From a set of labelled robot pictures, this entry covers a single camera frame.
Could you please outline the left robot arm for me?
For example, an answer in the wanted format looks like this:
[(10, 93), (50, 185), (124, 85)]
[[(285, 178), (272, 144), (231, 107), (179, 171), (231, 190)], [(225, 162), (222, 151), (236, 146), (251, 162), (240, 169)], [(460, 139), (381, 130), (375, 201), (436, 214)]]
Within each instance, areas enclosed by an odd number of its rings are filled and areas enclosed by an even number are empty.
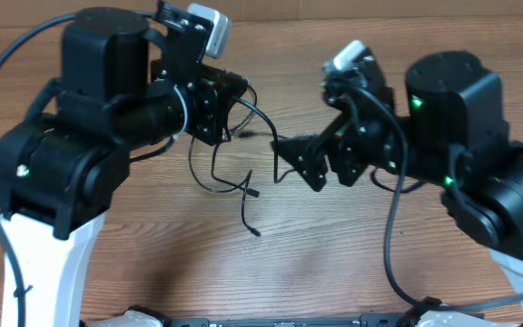
[(4, 326), (79, 325), (92, 250), (137, 150), (161, 154), (183, 133), (221, 143), (248, 88), (202, 61), (232, 30), (213, 8), (91, 7), (63, 22), (60, 75), (0, 139)]

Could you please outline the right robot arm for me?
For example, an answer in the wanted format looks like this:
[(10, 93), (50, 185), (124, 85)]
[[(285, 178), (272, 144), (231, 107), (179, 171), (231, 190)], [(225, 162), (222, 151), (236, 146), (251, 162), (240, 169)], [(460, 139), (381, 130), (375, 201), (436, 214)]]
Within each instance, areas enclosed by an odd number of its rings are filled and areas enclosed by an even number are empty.
[(315, 191), (327, 172), (352, 186), (368, 167), (440, 186), (448, 214), (489, 249), (523, 307), (523, 143), (509, 137), (498, 74), (467, 51), (427, 55), (405, 75), (400, 116), (370, 49), (338, 54), (324, 73), (323, 98), (338, 116), (273, 151)]

